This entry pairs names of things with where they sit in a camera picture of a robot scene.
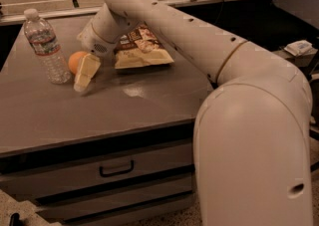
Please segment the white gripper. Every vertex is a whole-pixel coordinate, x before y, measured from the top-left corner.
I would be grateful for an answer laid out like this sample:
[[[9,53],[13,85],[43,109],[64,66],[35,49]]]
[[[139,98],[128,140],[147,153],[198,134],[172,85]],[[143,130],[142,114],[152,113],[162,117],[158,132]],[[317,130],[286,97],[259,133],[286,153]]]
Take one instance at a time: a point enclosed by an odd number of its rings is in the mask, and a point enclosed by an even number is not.
[[[74,90],[83,92],[101,65],[99,57],[106,57],[116,45],[98,36],[94,31],[92,20],[78,34],[77,40],[81,42],[83,50],[90,53],[80,58],[75,76]]]

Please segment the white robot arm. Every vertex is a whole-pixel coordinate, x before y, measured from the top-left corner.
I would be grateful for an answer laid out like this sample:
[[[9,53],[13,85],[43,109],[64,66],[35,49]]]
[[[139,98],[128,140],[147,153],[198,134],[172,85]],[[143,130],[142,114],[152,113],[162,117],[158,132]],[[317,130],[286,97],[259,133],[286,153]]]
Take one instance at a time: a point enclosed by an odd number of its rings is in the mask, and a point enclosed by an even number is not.
[[[313,226],[312,93],[281,57],[158,0],[104,0],[80,34],[99,57],[144,22],[212,82],[193,160],[203,226]]]

